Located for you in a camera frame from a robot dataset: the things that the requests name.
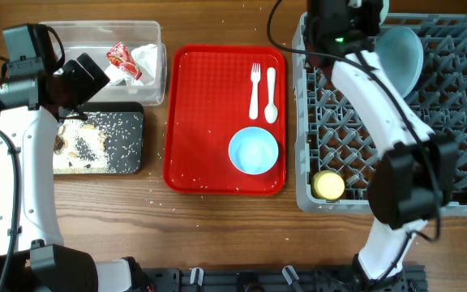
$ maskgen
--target fork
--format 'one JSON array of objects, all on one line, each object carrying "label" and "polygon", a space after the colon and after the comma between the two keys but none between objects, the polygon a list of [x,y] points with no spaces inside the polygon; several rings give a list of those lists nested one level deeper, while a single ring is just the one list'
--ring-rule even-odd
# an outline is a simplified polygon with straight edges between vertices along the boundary
[{"label": "fork", "polygon": [[260,64],[254,63],[251,68],[251,82],[253,88],[251,89],[250,101],[250,118],[257,119],[259,116],[259,81],[260,81]]}]

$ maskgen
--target transparent container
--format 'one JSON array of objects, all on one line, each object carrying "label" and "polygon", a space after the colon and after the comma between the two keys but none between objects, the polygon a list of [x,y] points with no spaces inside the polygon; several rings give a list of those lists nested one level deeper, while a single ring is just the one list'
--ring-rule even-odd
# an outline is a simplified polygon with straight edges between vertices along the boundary
[{"label": "transparent container", "polygon": [[[129,53],[140,46],[156,45],[156,73],[152,83],[106,87],[89,101],[136,101],[142,105],[159,105],[163,102],[167,56],[165,45],[161,42],[161,27],[156,21],[53,21],[42,24],[57,32],[64,46],[66,61],[87,53],[102,70],[110,64],[106,53],[119,41],[127,47]],[[59,55],[60,49],[54,37],[52,43]]]}]

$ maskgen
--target yellow lid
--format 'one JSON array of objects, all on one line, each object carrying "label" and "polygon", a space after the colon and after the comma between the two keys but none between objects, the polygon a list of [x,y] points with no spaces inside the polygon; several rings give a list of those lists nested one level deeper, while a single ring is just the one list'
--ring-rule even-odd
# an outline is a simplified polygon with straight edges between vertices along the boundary
[{"label": "yellow lid", "polygon": [[345,191],[345,182],[339,174],[324,170],[313,177],[313,189],[318,199],[338,200]]}]

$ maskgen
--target dish rack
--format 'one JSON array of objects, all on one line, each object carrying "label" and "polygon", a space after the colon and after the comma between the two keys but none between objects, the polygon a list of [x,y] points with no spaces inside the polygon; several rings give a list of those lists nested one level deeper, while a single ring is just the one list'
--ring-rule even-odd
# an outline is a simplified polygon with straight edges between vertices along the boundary
[{"label": "dish rack", "polygon": [[[306,13],[293,37],[295,49],[305,49],[305,18]],[[392,13],[381,33],[397,25],[416,32],[425,53],[421,78],[405,101],[436,133],[451,132],[460,145],[455,191],[443,214],[467,216],[467,15]],[[293,54],[293,88],[298,207],[308,213],[371,213],[366,188],[379,157],[358,114],[303,54]],[[345,180],[340,200],[311,194],[311,180],[321,170],[336,171]]]}]

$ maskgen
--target bowl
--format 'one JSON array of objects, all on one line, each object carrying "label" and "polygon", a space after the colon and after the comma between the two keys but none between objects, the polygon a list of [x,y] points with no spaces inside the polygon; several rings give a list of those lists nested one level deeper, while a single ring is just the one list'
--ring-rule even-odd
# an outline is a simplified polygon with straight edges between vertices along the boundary
[{"label": "bowl", "polygon": [[378,39],[376,53],[390,82],[407,97],[422,71],[424,53],[419,36],[407,27],[391,28]]},{"label": "bowl", "polygon": [[248,127],[237,132],[228,147],[233,166],[245,174],[257,175],[270,170],[279,157],[279,147],[270,132]]}]

